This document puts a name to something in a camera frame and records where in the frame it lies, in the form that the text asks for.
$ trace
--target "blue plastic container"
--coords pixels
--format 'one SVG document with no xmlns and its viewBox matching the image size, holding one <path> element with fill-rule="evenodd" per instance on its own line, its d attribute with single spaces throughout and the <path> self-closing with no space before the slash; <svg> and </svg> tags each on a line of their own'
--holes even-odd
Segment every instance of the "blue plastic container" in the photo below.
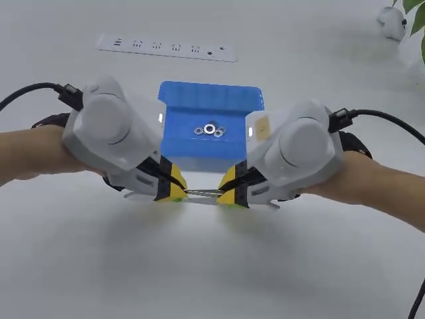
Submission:
<svg viewBox="0 0 425 319">
<path fill-rule="evenodd" d="M 182 170 L 222 173 L 246 159 L 245 116 L 264 109 L 259 88 L 167 81 L 158 99 L 167 105 L 161 152 Z M 209 122 L 224 135 L 194 133 Z"/>
</svg>

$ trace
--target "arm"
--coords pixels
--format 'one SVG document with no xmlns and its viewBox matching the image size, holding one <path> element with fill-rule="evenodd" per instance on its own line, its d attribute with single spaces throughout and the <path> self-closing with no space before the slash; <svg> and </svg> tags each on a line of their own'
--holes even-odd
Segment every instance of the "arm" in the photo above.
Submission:
<svg viewBox="0 0 425 319">
<path fill-rule="evenodd" d="M 304 193 L 372 207 L 425 232 L 425 177 L 382 166 L 357 152 L 346 152 L 343 171 Z"/>
<path fill-rule="evenodd" d="M 0 133 L 0 186 L 14 179 L 88 169 L 62 146 L 62 133 L 58 126 Z"/>
</svg>

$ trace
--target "green leaf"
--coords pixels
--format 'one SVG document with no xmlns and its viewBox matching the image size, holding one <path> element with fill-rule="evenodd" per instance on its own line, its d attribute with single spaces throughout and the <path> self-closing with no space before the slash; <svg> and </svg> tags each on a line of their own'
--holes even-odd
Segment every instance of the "green leaf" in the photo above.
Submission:
<svg viewBox="0 0 425 319">
<path fill-rule="evenodd" d="M 418 11 L 416 12 L 416 16 L 414 18 L 414 23 L 412 27 L 412 33 L 410 34 L 410 36 L 414 35 L 424 26 L 425 26 L 425 3 L 421 4 Z"/>
<path fill-rule="evenodd" d="M 422 39 L 422 45 L 421 45 L 421 47 L 422 47 L 422 60 L 424 61 L 424 63 L 425 63 L 425 36 L 424 36 L 424 38 Z"/>
<path fill-rule="evenodd" d="M 409 13 L 410 10 L 415 8 L 415 6 L 420 5 L 425 0 L 404 0 L 403 1 L 403 7 L 404 10 L 406 10 L 406 13 Z"/>
</svg>

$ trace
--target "sticker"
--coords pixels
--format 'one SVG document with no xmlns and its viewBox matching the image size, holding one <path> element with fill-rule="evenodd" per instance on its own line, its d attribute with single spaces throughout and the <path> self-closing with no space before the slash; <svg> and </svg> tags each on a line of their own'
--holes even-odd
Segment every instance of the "sticker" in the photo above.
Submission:
<svg viewBox="0 0 425 319">
<path fill-rule="evenodd" d="M 264 116 L 255 122 L 255 132 L 259 142 L 270 138 L 270 122 L 267 116 Z"/>
</svg>

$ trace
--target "power strip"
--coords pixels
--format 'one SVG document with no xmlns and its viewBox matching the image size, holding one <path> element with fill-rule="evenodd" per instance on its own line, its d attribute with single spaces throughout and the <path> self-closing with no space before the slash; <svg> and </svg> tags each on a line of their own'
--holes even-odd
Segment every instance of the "power strip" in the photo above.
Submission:
<svg viewBox="0 0 425 319">
<path fill-rule="evenodd" d="M 234 49 L 228 45 L 200 45 L 179 41 L 163 41 L 162 39 L 153 40 L 145 37 L 102 35 L 97 48 L 101 51 L 122 53 L 175 56 L 224 62 L 237 61 Z"/>
</svg>

